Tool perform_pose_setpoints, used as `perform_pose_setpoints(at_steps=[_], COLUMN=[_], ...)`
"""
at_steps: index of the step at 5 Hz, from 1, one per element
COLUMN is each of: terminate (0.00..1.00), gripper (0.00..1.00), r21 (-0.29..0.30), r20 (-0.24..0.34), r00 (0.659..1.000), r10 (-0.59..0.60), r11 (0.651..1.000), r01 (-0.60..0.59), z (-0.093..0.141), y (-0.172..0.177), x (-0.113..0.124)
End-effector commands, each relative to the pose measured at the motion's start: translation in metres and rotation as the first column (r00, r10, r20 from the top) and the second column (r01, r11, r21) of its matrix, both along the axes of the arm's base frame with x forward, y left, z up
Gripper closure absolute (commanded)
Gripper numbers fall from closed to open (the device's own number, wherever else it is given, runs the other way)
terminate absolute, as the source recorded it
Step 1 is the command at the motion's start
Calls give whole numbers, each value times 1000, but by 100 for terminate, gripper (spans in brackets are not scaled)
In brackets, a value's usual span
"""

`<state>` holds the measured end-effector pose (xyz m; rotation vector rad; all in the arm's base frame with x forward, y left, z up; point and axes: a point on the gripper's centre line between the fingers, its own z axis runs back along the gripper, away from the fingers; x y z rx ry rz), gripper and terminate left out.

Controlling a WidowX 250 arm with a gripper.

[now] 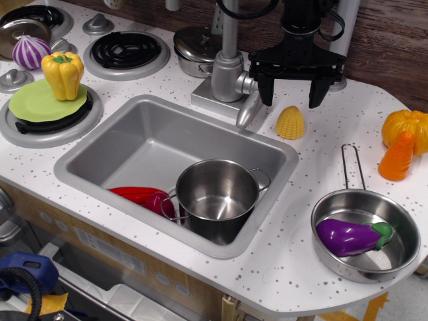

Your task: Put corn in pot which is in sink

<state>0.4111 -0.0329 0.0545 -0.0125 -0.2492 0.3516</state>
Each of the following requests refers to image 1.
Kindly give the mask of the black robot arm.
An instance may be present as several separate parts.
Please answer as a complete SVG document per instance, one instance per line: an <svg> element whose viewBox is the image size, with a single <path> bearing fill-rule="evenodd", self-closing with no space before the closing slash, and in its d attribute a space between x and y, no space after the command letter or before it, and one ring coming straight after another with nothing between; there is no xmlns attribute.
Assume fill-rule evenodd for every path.
<svg viewBox="0 0 428 321"><path fill-rule="evenodd" d="M332 10L336 3L284 1L283 40L273 47L249 54L249 76L257 81L263 104L272 104L276 79L310 80L310 108L321 105L331 85L342 80L346 57L314 43L316 34L326 41L335 41L344 34L344 20Z"/></svg>

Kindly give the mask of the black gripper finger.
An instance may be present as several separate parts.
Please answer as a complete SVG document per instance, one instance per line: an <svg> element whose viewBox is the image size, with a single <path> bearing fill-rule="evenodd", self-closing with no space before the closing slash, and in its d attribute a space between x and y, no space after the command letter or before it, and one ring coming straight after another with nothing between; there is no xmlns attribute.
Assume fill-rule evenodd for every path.
<svg viewBox="0 0 428 321"><path fill-rule="evenodd" d="M311 81L309 93L309 108L321 105L332 84L331 78L319 78Z"/></svg>
<svg viewBox="0 0 428 321"><path fill-rule="evenodd" d="M274 79L269 76L258 76L257 82L261 101L264 105L271 106L274 94Z"/></svg>

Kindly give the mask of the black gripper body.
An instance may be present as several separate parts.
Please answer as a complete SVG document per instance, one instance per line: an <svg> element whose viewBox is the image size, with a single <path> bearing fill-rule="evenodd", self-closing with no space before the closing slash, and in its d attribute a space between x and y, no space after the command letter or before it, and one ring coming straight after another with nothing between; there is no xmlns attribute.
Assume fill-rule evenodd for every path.
<svg viewBox="0 0 428 321"><path fill-rule="evenodd" d="M250 76L261 83L277 79L309 80L321 68L341 72L345 56L314 43L314 32L284 32L279 44L249 54Z"/></svg>

